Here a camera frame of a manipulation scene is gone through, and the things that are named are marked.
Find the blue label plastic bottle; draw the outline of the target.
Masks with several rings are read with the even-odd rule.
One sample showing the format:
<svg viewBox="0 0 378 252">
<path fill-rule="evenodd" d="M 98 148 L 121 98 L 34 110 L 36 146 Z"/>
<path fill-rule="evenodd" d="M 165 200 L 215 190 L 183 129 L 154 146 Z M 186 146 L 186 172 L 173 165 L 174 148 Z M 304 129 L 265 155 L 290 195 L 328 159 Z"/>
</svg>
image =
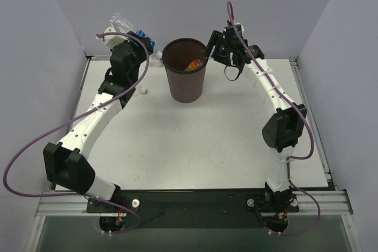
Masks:
<svg viewBox="0 0 378 252">
<path fill-rule="evenodd" d="M 150 38 L 151 46 L 154 49 L 153 54 L 151 55 L 152 60 L 155 62 L 158 62 L 161 64 L 162 62 L 162 52 L 160 52 L 156 48 L 155 41 L 148 36 L 143 30 L 136 29 L 126 18 L 122 18 L 122 16 L 118 13 L 116 13 L 113 17 L 110 19 L 110 30 L 109 32 L 122 32 L 122 33 L 128 33 L 133 32 L 137 36 L 141 38 Z"/>
</svg>

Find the orange label plastic bottle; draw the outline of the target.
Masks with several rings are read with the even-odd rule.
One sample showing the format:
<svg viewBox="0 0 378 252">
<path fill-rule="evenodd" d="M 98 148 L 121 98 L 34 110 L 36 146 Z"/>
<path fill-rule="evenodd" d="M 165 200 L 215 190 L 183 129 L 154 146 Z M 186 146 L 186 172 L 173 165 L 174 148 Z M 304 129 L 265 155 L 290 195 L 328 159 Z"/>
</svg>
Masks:
<svg viewBox="0 0 378 252">
<path fill-rule="evenodd" d="M 200 68 L 204 63 L 200 59 L 195 59 L 185 69 L 186 72 L 194 71 L 198 68 Z"/>
</svg>

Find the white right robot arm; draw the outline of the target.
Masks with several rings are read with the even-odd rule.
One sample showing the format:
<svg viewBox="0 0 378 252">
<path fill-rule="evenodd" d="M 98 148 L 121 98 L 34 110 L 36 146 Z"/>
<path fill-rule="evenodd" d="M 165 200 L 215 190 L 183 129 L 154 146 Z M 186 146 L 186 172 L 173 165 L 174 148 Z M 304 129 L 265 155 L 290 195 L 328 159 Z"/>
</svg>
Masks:
<svg viewBox="0 0 378 252">
<path fill-rule="evenodd" d="M 265 185 L 265 202 L 270 206 L 285 205 L 293 199 L 288 158 L 302 135 L 307 110 L 303 104 L 296 104 L 285 94 L 261 49 L 257 45 L 249 46 L 247 40 L 240 41 L 241 37 L 240 24 L 213 31 L 204 56 L 225 67 L 236 68 L 261 96 L 269 115 L 262 137 L 270 148 L 272 158 Z"/>
</svg>

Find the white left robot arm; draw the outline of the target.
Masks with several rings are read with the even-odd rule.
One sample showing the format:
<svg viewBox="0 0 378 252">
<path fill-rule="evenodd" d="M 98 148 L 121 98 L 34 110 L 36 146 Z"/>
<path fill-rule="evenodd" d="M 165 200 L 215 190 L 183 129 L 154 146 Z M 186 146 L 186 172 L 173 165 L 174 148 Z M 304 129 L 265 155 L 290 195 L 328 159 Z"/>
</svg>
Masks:
<svg viewBox="0 0 378 252">
<path fill-rule="evenodd" d="M 43 149 L 47 180 L 80 195 L 100 198 L 107 211 L 121 204 L 119 186 L 99 177 L 88 158 L 110 121 L 125 108 L 140 82 L 139 68 L 154 52 L 155 43 L 142 31 L 128 31 L 129 38 L 111 44 L 110 68 L 95 95 L 89 115 L 56 144 Z"/>
</svg>

